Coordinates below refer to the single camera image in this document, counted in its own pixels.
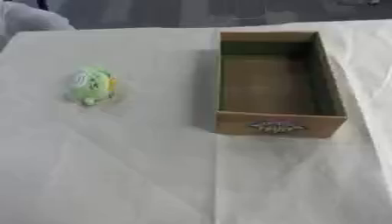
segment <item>floor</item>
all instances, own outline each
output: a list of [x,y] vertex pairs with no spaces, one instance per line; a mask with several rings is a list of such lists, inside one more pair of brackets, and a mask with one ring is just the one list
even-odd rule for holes
[[[35,0],[18,0],[35,5]],[[78,29],[208,27],[392,18],[392,0],[47,0]]]

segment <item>brown box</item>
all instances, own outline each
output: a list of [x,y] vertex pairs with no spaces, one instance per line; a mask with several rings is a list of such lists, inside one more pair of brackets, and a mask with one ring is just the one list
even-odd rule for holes
[[347,119],[316,32],[223,32],[218,82],[218,133],[330,137]]

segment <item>small toy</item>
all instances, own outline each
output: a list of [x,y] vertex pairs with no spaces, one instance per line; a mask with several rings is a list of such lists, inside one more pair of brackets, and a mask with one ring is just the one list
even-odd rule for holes
[[116,90],[116,79],[105,69],[85,67],[77,72],[70,87],[70,98],[93,106],[97,102],[112,98]]

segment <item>fabric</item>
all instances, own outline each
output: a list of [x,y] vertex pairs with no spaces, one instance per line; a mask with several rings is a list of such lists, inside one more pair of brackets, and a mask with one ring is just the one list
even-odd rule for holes
[[[0,221],[387,224],[392,21],[25,32],[0,58]],[[320,31],[349,120],[331,139],[222,136],[219,31]],[[75,70],[115,101],[63,99]]]
[[0,0],[0,50],[18,32],[73,29],[66,18],[54,12]]

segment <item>table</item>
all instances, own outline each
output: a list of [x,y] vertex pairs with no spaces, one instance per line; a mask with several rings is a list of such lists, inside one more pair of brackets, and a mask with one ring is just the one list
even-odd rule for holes
[[[390,223],[390,28],[21,33],[0,58],[0,221]],[[215,135],[215,56],[226,30],[320,31],[349,121],[331,139]],[[67,77],[92,65],[118,77],[116,100],[65,101]]]

